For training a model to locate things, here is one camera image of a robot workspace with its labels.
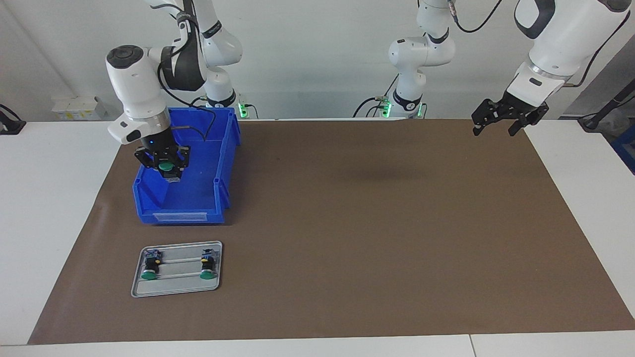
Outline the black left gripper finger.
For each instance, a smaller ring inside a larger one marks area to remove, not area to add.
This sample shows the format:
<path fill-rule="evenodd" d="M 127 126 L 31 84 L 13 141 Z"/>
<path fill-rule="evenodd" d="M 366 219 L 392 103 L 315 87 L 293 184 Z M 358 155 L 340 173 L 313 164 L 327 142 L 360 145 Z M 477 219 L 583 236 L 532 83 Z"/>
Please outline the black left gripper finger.
<path fill-rule="evenodd" d="M 526 115 L 521 115 L 521 117 L 510 126 L 508 129 L 508 134 L 510 136 L 515 136 L 521 129 L 527 127 L 528 125 L 536 125 L 546 114 L 547 110 L 534 110 Z"/>
<path fill-rule="evenodd" d="M 507 104 L 503 100 L 497 102 L 491 99 L 483 100 L 470 116 L 474 124 L 473 134 L 479 136 L 488 125 L 506 119 L 506 113 Z"/>

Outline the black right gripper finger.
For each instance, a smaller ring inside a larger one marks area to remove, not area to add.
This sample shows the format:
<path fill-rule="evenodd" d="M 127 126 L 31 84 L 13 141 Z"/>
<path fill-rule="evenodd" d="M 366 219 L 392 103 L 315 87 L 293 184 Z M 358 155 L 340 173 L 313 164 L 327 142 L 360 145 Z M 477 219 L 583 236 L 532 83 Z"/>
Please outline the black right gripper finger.
<path fill-rule="evenodd" d="M 134 156 L 139 160 L 140 164 L 146 167 L 146 169 L 159 170 L 157 160 L 155 158 L 157 151 L 152 151 L 147 148 L 136 148 L 134 150 Z"/>
<path fill-rule="evenodd" d="M 179 173 L 184 171 L 189 165 L 190 146 L 173 145 L 172 146 L 172 172 Z"/>

